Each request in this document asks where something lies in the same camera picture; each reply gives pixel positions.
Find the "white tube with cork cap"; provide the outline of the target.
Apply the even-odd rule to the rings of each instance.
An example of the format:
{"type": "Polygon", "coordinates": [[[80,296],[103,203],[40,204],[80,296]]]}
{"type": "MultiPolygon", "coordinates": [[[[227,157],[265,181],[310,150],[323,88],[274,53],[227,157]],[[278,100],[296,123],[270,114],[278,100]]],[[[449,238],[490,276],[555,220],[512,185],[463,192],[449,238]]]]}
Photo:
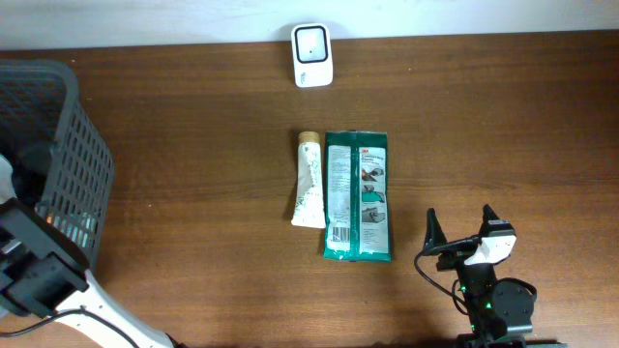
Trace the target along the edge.
{"type": "Polygon", "coordinates": [[[326,227],[320,135],[302,131],[298,146],[297,195],[291,224],[323,229],[326,227]]]}

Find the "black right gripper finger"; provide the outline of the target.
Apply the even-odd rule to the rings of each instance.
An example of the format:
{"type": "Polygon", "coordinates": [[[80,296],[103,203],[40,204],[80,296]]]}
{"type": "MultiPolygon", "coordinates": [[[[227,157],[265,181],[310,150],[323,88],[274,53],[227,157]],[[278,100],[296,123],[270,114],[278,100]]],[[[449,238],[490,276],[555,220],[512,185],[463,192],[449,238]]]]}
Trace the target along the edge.
{"type": "Polygon", "coordinates": [[[440,226],[435,210],[427,210],[427,230],[424,239],[423,252],[425,254],[437,254],[439,249],[447,244],[447,239],[440,226]]]}
{"type": "Polygon", "coordinates": [[[495,231],[498,231],[501,227],[501,218],[494,213],[492,208],[485,204],[483,207],[483,223],[480,227],[480,235],[482,237],[489,237],[495,231]]]}

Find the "green glove package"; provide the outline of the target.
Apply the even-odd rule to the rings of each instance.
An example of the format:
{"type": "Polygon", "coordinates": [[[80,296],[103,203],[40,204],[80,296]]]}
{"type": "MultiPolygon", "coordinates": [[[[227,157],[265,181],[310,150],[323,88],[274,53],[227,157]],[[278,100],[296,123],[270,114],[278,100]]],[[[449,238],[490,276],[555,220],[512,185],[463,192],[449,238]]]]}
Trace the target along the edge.
{"type": "Polygon", "coordinates": [[[391,262],[388,136],[371,131],[329,131],[325,146],[323,257],[391,262]]]}

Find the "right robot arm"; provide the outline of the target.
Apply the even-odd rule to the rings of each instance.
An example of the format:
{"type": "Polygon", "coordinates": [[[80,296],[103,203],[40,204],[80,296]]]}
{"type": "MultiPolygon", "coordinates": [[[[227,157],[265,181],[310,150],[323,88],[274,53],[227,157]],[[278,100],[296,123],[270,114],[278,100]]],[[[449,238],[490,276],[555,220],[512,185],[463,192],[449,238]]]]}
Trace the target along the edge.
{"type": "Polygon", "coordinates": [[[533,332],[532,315],[538,291],[521,279],[499,279],[494,267],[508,259],[516,244],[511,223],[483,207],[483,221],[477,234],[451,241],[438,221],[435,210],[427,210],[427,232],[414,266],[420,276],[448,295],[456,309],[469,319],[471,332],[456,338],[456,347],[562,347],[559,341],[528,341],[533,332]],[[457,279],[450,289],[438,284],[419,266],[422,257],[436,257],[439,272],[454,271],[457,279]]]}

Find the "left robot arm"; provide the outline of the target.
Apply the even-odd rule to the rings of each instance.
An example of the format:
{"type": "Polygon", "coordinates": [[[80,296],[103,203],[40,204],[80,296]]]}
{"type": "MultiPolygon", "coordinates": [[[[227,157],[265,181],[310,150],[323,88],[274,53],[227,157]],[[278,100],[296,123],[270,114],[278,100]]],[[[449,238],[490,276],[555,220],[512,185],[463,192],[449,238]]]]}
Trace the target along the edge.
{"type": "Polygon", "coordinates": [[[169,334],[137,319],[109,296],[90,271],[83,252],[68,237],[16,198],[13,167],[1,159],[1,312],[35,315],[37,324],[66,325],[102,347],[181,347],[169,334]]]}

